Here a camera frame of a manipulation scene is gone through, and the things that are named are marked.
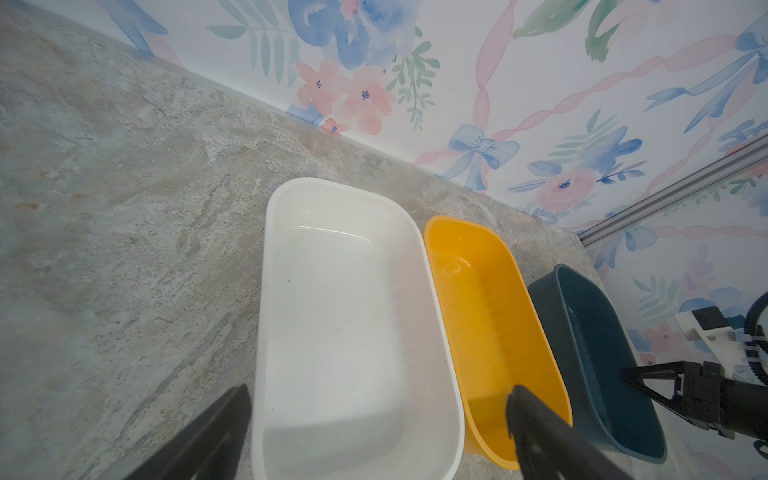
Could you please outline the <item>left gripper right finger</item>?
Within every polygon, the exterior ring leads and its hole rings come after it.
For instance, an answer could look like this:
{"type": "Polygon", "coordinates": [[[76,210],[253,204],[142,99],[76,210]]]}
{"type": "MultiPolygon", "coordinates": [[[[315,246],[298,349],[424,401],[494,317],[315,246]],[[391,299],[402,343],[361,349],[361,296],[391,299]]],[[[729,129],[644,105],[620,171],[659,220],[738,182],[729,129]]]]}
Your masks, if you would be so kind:
{"type": "Polygon", "coordinates": [[[525,386],[513,388],[507,397],[505,414],[524,478],[629,477],[525,386]]]}

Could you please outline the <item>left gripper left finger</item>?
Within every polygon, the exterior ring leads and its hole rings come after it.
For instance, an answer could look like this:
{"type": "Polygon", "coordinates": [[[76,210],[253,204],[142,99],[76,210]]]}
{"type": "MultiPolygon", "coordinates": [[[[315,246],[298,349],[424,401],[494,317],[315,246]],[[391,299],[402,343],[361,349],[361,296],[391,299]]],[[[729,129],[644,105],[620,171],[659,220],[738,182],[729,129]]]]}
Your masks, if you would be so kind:
{"type": "Polygon", "coordinates": [[[233,479],[252,413],[245,384],[228,389],[130,479],[233,479]]]}

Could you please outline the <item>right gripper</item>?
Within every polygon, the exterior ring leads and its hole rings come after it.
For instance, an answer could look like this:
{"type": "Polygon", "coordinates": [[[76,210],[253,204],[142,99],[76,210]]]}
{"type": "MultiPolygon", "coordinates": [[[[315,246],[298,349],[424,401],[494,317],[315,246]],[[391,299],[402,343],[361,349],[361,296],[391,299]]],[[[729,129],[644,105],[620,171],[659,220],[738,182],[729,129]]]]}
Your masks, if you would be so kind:
{"type": "Polygon", "coordinates": [[[669,362],[624,368],[620,378],[672,414],[702,429],[733,440],[735,432],[723,420],[723,368],[705,361],[669,362]]]}

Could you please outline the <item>dark teal plastic container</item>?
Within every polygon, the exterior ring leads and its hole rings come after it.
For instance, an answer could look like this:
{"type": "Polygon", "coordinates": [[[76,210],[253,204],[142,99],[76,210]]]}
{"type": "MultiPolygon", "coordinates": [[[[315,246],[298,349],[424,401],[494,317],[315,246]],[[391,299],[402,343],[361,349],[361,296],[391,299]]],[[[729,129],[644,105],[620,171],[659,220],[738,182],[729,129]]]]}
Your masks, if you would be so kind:
{"type": "Polygon", "coordinates": [[[662,464],[667,444],[649,398],[621,379],[637,365],[603,291],[567,265],[528,286],[573,412],[574,428],[603,450],[662,464]]]}

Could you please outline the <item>yellow plastic container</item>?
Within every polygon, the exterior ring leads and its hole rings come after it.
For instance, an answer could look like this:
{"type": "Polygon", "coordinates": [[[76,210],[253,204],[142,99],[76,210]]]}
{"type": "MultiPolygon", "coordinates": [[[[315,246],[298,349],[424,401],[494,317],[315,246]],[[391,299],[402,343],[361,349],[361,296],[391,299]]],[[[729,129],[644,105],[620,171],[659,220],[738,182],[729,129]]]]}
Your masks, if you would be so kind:
{"type": "Polygon", "coordinates": [[[567,424],[571,402],[517,262],[492,230],[430,219],[424,242],[465,414],[464,449],[519,467],[507,398],[523,385],[567,424]]]}

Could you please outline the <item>white plastic container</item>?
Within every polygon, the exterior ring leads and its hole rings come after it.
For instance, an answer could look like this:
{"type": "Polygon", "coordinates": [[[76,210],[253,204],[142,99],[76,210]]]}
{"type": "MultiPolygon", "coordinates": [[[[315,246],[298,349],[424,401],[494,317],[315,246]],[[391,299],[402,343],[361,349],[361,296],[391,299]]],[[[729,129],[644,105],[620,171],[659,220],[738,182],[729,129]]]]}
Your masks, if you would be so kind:
{"type": "Polygon", "coordinates": [[[451,479],[461,396],[423,237],[394,201],[297,178],[265,219],[257,479],[451,479]]]}

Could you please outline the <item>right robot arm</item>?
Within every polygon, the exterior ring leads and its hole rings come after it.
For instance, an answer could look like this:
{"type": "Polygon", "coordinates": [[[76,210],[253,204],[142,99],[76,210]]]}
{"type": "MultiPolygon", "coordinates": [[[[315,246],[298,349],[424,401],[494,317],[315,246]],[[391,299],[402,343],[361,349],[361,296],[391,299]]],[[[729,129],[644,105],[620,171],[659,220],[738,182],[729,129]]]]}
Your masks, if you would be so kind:
{"type": "Polygon", "coordinates": [[[713,362],[677,361],[626,368],[622,380],[671,413],[733,439],[767,439],[767,388],[725,377],[713,362]]]}

